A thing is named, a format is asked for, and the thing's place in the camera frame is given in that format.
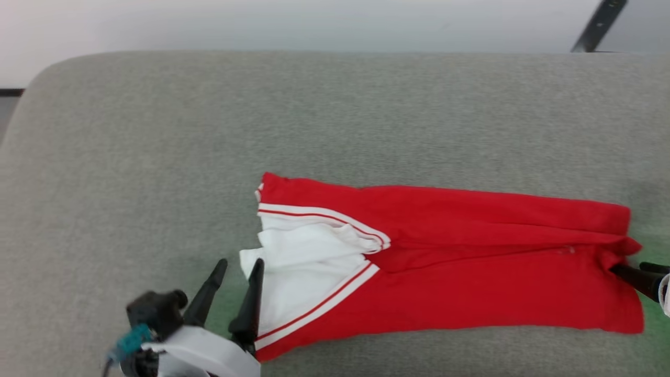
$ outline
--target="white fabric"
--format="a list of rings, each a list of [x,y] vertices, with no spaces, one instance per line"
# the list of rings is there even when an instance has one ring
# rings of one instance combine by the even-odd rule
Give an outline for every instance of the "white fabric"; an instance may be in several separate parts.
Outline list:
[[[379,241],[379,250],[386,249],[391,245],[391,238],[386,233],[331,209],[268,203],[259,203],[258,209],[261,219],[288,219],[290,221],[297,221],[298,223],[324,223],[334,227],[350,224],[361,238]]]
[[[299,318],[300,323],[315,319],[322,314],[319,311],[335,304],[319,307],[315,315],[311,310],[326,299],[341,301],[378,270],[376,266],[368,268],[370,263],[363,254],[380,250],[380,241],[361,237],[351,224],[315,223],[315,219],[306,221],[305,217],[292,217],[292,221],[291,217],[265,213],[259,216],[263,224],[263,231],[259,233],[262,247],[240,251],[246,277],[257,258],[265,261],[259,335]],[[368,270],[364,274],[358,274],[365,268]],[[354,277],[358,285],[351,284]],[[345,284],[351,287],[338,290]],[[300,323],[273,335],[272,339],[295,331],[304,324]]]
[[[661,308],[666,316],[670,317],[670,274],[665,275],[661,280],[661,285],[659,285],[659,302],[661,303]]]

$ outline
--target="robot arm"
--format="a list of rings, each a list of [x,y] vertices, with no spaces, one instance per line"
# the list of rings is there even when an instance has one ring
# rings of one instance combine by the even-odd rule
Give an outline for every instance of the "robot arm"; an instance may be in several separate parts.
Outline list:
[[[128,377],[260,377],[254,341],[261,309],[262,259],[256,261],[242,307],[228,326],[231,339],[203,328],[227,266],[225,259],[218,262],[183,316],[180,309],[188,299],[180,290],[147,292],[128,304],[133,330],[111,352],[109,365],[118,362]]]

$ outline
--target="white lining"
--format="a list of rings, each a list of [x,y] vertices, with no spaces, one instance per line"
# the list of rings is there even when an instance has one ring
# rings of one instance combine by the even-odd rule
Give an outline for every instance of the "white lining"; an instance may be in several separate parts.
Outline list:
[[[344,289],[338,292],[330,300],[322,301],[321,303],[316,305],[315,307],[318,307],[318,309],[316,309],[314,312],[310,313],[304,318],[301,318],[299,321],[292,323],[290,326],[287,326],[286,328],[281,329],[276,333],[273,333],[272,335],[257,340],[255,342],[256,349],[261,349],[272,343],[275,343],[281,338],[289,335],[290,333],[293,333],[294,331],[297,331],[301,327],[321,317],[323,314],[327,313],[330,309],[333,309],[337,304],[341,303],[344,299],[346,299],[346,297],[352,294],[358,287],[362,286],[367,280],[373,277],[377,273],[377,271],[379,271],[379,267],[372,264],[372,262],[368,262],[366,264],[363,264],[360,268],[357,268],[354,272],[352,272],[352,276],[356,276],[356,274],[358,274],[365,268],[367,268],[367,270],[365,270],[361,275],[357,276],[355,279],[353,280],[344,279],[342,283],[333,288],[332,292],[326,295],[326,297],[329,297],[331,294],[333,294],[333,292],[337,292],[337,290],[341,289],[344,285],[346,285]]]
[[[382,240],[381,244],[381,250],[387,249],[389,246],[391,246],[391,238],[384,232],[379,231],[373,227],[370,227],[368,225],[365,225],[364,223],[361,223],[360,221],[354,219],[353,217],[347,216],[343,213],[333,211],[331,209],[327,208],[321,208],[321,207],[302,207],[302,206],[297,206],[297,205],[282,205],[282,204],[268,204],[268,203],[259,203],[258,204],[258,209],[259,210],[266,210],[266,211],[279,211],[279,212],[286,212],[286,213],[292,213],[296,215],[303,215],[301,217],[305,218],[316,218],[319,219],[319,222],[328,222],[328,220],[331,221],[337,221],[339,224],[351,224],[354,227],[358,228],[361,230],[359,232],[361,236],[365,236],[367,234],[372,234],[377,236],[379,239]],[[314,216],[309,216],[305,215],[306,213],[314,213],[316,215]],[[261,212],[259,213],[259,216],[272,216],[272,217],[280,217],[280,218],[286,218],[289,217],[291,218],[291,215],[283,215],[280,213],[268,213],[268,212]]]

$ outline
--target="gray cushion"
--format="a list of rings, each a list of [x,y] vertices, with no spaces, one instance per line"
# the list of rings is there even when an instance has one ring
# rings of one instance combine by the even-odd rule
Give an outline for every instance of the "gray cushion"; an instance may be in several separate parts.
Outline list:
[[[621,203],[639,259],[667,264],[670,58],[130,52],[57,64],[29,86],[0,148],[2,375],[98,374],[129,300],[177,287],[192,297],[221,257],[232,268],[208,328],[225,334],[266,170]],[[362,335],[263,370],[666,376],[670,319],[644,302],[643,335]]]

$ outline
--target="red stripe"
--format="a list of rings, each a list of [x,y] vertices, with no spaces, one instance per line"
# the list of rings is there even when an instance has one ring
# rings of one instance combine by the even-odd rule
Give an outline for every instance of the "red stripe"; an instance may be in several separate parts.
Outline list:
[[[361,228],[359,228],[359,227],[357,227],[357,226],[355,226],[355,225],[353,225],[353,224],[347,223],[346,221],[344,221],[344,220],[342,220],[342,219],[338,219],[337,217],[334,217],[334,216],[323,215],[323,214],[321,214],[321,213],[290,213],[290,212],[284,212],[284,211],[272,211],[272,210],[269,210],[269,209],[259,209],[258,212],[276,213],[276,214],[278,214],[278,215],[289,215],[289,216],[321,216],[321,217],[327,217],[327,218],[329,218],[329,219],[337,220],[337,221],[339,221],[339,222],[341,222],[341,223],[343,223],[343,224],[349,224],[349,225],[351,225],[355,230],[357,230],[357,231],[359,231],[359,232],[361,232],[361,233],[363,233],[363,234],[367,234],[367,235],[371,235],[371,236],[373,236],[373,237],[376,237],[376,238],[379,240],[379,242],[381,243],[382,248],[384,248],[384,240],[381,239],[381,237],[379,237],[378,235],[376,235],[376,234],[372,234],[372,233],[368,233],[368,232],[366,232],[366,231],[363,231]]]
[[[333,294],[331,294],[330,296],[328,296],[328,297],[327,297],[325,300],[323,300],[319,305],[316,305],[312,310],[310,310],[310,311],[308,311],[307,313],[301,315],[300,317],[294,319],[293,321],[291,321],[291,322],[285,324],[284,326],[278,327],[278,328],[276,328],[276,329],[270,331],[269,333],[265,333],[265,334],[259,336],[258,338],[256,338],[256,340],[263,339],[264,337],[270,336],[270,335],[276,333],[277,331],[283,330],[283,329],[285,329],[286,327],[289,327],[290,325],[293,325],[294,323],[298,322],[299,320],[301,320],[301,319],[307,317],[308,315],[314,313],[317,309],[319,309],[320,307],[324,306],[324,304],[326,304],[330,299],[332,299],[333,297],[335,297],[338,293],[342,292],[343,289],[345,289],[345,288],[346,288],[352,281],[356,280],[356,278],[358,278],[363,272],[365,272],[365,270],[367,270],[368,268],[370,268],[370,266],[372,266],[372,263],[368,263],[368,265],[365,266],[365,268],[363,268],[358,274],[354,275],[354,277],[351,278],[351,279],[349,279],[349,281],[346,282],[343,286],[341,286],[340,289],[336,290],[335,293],[333,293]]]

